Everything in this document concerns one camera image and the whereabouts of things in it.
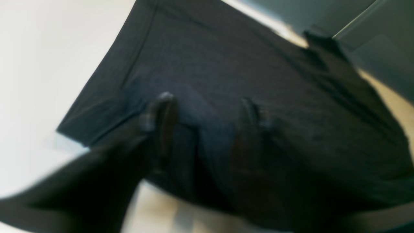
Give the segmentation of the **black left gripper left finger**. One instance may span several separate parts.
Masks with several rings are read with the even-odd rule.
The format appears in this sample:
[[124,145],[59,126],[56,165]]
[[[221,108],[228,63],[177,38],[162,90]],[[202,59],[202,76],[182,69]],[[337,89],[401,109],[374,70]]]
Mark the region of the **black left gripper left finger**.
[[161,94],[117,138],[1,199],[1,222],[34,233],[119,233],[139,183],[164,169],[177,116],[175,97]]

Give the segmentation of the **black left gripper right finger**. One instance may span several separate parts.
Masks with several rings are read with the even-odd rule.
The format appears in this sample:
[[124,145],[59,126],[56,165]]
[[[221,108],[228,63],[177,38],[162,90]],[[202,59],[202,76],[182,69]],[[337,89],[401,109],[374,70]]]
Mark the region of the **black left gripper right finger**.
[[259,227],[309,233],[310,173],[291,155],[288,143],[273,138],[272,130],[259,107],[243,98],[230,162],[234,204]]

